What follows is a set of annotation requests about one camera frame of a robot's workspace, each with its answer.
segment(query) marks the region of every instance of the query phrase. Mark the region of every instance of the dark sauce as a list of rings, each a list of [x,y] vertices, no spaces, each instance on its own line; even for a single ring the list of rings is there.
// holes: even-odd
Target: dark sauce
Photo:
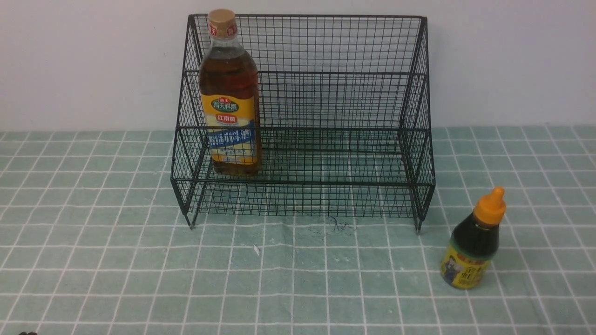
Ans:
[[[489,259],[499,249],[499,225],[486,225],[474,213],[455,227],[451,237],[471,258]]]

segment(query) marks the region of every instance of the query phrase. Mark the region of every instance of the blue label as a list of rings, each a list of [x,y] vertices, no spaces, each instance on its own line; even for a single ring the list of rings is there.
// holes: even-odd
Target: blue label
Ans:
[[[252,142],[255,138],[254,133],[254,121],[251,121],[246,127],[213,132],[209,134],[209,147],[215,149]]]

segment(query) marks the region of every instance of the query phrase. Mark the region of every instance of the orange squeeze cap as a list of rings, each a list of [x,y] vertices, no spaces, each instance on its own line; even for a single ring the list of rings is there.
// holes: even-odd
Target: orange squeeze cap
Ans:
[[[482,196],[474,207],[476,218],[488,225],[498,225],[503,220],[507,208],[503,201],[504,195],[505,190],[497,186],[492,189],[490,194]]]

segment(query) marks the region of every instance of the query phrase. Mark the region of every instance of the bottle neck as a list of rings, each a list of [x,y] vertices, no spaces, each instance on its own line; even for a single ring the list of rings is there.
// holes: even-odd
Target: bottle neck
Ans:
[[[217,38],[211,36],[211,48],[241,48],[237,36],[231,38]]]

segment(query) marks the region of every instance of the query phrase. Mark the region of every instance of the brown liquid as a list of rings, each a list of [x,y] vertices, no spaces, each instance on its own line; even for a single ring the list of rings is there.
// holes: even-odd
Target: brown liquid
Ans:
[[[226,58],[226,55],[238,54],[237,48],[214,47],[203,58],[199,72],[199,90],[205,95],[229,95],[238,99],[254,97],[254,125],[259,122],[259,88],[257,85],[257,67],[246,51],[240,56]],[[250,165],[216,162],[212,159],[213,169],[217,173],[234,176],[255,176],[261,167],[262,149],[260,132],[256,131],[256,163]]]

